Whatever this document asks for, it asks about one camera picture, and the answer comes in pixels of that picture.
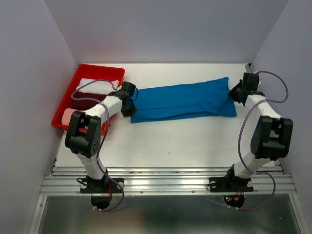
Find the blue t shirt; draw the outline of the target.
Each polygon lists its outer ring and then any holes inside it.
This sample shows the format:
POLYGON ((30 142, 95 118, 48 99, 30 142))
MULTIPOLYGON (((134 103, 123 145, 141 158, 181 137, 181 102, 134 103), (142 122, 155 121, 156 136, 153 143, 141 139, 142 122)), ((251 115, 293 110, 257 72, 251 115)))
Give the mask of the blue t shirt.
POLYGON ((140 89, 132 123, 178 120, 195 117, 236 117, 228 96, 229 78, 140 89))

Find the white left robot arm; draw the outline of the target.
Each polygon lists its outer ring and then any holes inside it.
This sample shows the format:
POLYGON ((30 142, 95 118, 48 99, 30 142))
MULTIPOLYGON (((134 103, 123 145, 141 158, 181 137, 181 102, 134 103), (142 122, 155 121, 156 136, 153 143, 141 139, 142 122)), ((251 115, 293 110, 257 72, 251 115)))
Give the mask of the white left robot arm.
POLYGON ((71 115, 65 147, 80 159, 97 192, 104 192, 109 182, 107 170, 99 159, 99 151, 107 135, 101 134, 102 125, 106 125, 107 132, 110 117, 119 112, 123 117, 132 117, 137 110, 134 94, 138 95, 136 86, 123 82, 120 88, 110 92, 102 101, 88 98, 96 102, 92 108, 83 112, 74 111, 71 115))

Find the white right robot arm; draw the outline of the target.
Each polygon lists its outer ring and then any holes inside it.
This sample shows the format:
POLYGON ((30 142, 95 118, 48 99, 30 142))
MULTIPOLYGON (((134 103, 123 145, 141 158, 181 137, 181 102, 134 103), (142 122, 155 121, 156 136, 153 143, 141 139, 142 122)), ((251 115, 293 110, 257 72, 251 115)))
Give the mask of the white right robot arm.
POLYGON ((249 110, 238 137, 239 162, 232 166, 234 173, 224 178, 226 188, 236 190, 241 186, 242 179, 250 179, 265 164, 288 155, 293 121, 290 118, 283 118, 270 106, 271 102, 284 103, 289 97, 285 81, 275 73, 268 71, 244 73, 239 83, 230 90, 229 97, 249 110), (263 92, 257 90, 260 84, 260 73, 273 75, 282 82, 286 91, 283 100, 268 99, 263 92), (250 115, 255 117, 257 124, 251 138, 250 151, 243 156, 241 138, 250 115))

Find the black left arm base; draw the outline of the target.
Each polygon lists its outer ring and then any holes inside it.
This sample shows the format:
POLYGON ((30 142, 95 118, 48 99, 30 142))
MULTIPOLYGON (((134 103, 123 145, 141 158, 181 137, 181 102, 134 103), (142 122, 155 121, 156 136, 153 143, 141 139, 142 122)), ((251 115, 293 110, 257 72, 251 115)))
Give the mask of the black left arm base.
POLYGON ((105 176, 101 180, 79 177, 76 181, 80 184, 81 194, 122 194, 121 189, 105 176))

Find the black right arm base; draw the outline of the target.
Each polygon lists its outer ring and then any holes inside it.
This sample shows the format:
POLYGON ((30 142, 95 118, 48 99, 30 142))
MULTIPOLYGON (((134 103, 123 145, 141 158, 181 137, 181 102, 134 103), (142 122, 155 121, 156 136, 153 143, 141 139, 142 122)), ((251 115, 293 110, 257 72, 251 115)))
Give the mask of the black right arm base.
POLYGON ((234 174, 234 170, 229 169, 223 177, 210 177, 207 189, 212 193, 230 192, 253 192, 253 184, 250 178, 240 178, 234 174))

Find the white rolled t shirt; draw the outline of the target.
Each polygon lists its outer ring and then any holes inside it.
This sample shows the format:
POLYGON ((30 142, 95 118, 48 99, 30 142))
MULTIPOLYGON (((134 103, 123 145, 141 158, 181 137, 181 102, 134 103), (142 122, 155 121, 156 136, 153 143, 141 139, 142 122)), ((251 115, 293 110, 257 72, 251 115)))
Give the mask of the white rolled t shirt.
POLYGON ((107 95, 115 91, 118 84, 118 80, 107 82, 100 79, 82 78, 76 89, 82 93, 107 95))

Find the red plastic tray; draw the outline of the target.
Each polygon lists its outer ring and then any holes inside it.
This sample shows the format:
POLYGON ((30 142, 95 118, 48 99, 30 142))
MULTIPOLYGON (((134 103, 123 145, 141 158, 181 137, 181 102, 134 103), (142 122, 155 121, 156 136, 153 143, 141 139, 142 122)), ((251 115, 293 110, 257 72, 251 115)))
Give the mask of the red plastic tray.
POLYGON ((67 130, 68 126, 61 123, 64 111, 67 108, 72 107, 73 100, 71 98, 72 93, 78 87, 80 80, 82 78, 89 79, 106 79, 109 81, 118 80, 118 85, 120 86, 124 81, 125 70, 123 68, 116 67, 107 67, 99 65, 90 65, 90 64, 80 64, 65 92, 63 99, 61 100, 58 109, 55 113, 55 116, 52 120, 52 126, 62 130, 67 130))

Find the maroon rolled t shirt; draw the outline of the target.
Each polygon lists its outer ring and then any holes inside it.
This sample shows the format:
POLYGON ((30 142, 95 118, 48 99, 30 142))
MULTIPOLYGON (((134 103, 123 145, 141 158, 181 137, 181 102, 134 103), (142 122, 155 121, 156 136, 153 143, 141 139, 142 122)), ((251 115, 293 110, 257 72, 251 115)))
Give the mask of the maroon rolled t shirt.
POLYGON ((93 99, 103 101, 106 95, 77 92, 74 94, 74 100, 72 100, 72 109, 76 110, 88 110, 97 104, 93 99))

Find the pink rolled t shirt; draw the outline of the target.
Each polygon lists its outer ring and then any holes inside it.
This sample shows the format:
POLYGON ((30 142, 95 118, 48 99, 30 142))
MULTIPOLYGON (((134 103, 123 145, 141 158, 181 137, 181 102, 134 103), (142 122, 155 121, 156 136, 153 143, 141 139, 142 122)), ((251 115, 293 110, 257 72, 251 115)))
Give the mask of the pink rolled t shirt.
POLYGON ((75 111, 77 111, 77 109, 66 108, 66 109, 64 110, 63 116, 62 116, 62 118, 61 118, 61 123, 62 123, 62 125, 65 125, 65 126, 68 126, 68 125, 69 125, 71 116, 72 116, 72 114, 73 114, 75 111))

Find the aluminium frame rail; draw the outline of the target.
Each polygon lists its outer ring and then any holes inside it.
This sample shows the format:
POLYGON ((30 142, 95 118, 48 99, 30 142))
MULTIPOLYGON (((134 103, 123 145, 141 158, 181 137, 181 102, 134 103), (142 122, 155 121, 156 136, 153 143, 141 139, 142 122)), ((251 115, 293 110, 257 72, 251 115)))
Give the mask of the aluminium frame rail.
MULTIPOLYGON (((226 167, 109 167, 110 177, 124 179, 126 196, 148 195, 210 195, 206 186, 210 177, 226 174, 226 167)), ((264 167, 267 175, 252 178, 253 194, 268 195, 295 194, 297 192, 293 177, 283 173, 280 166, 264 167)), ((80 195, 80 185, 76 179, 85 176, 82 167, 54 167, 50 175, 42 180, 41 196, 80 195)))

